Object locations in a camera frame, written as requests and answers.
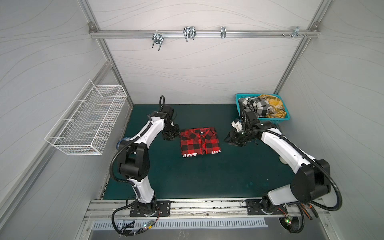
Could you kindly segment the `red black plaid shirt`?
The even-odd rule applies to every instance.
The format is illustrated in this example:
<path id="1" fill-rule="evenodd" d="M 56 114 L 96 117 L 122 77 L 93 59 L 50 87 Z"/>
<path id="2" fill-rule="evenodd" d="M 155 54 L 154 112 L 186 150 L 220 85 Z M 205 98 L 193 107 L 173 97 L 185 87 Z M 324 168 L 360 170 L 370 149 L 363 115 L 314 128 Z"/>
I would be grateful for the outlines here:
<path id="1" fill-rule="evenodd" d="M 221 152 L 217 131 L 212 127 L 183 130 L 180 133 L 180 139 L 183 158 Z"/>

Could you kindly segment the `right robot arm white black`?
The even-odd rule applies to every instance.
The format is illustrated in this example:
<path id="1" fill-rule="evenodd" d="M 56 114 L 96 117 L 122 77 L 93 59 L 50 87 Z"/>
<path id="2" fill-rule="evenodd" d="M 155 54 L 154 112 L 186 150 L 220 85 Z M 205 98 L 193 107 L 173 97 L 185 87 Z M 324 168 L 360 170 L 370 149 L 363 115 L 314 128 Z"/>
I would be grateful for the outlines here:
<path id="1" fill-rule="evenodd" d="M 295 174 L 290 184 L 269 191 L 260 200 L 258 207 L 263 213 L 271 215 L 284 204 L 312 204 L 326 211 L 339 210 L 343 198 L 331 177 L 329 163 L 306 154 L 273 123 L 261 122 L 253 107 L 239 106 L 240 119 L 232 122 L 233 129 L 227 135 L 226 142 L 244 147 L 252 140 L 259 139 L 272 148 Z"/>

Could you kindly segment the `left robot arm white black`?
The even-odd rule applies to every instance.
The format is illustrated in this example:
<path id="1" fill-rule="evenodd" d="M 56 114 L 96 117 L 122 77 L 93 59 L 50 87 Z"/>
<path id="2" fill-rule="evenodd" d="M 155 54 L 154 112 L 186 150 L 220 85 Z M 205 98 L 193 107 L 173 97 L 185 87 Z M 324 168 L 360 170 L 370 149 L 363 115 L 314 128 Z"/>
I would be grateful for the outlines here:
<path id="1" fill-rule="evenodd" d="M 124 207 L 120 207 L 112 213 L 112 225 L 120 237 L 142 234 L 153 227 L 157 221 L 152 221 L 138 230 L 129 231 L 129 228 L 134 227 L 135 222 L 119 229 L 115 222 L 117 212 L 133 207 L 146 216 L 154 214 L 160 216 L 161 214 L 157 206 L 156 193 L 148 178 L 150 170 L 149 148 L 159 133 L 166 141 L 180 135 L 179 125 L 174 123 L 173 115 L 172 106 L 165 104 L 165 96 L 160 96 L 159 110 L 148 115 L 149 120 L 139 133 L 129 140 L 119 142 L 118 151 L 111 160 L 110 177 L 116 182 L 130 184 L 136 195 L 136 200 L 133 203 L 126 203 Z"/>

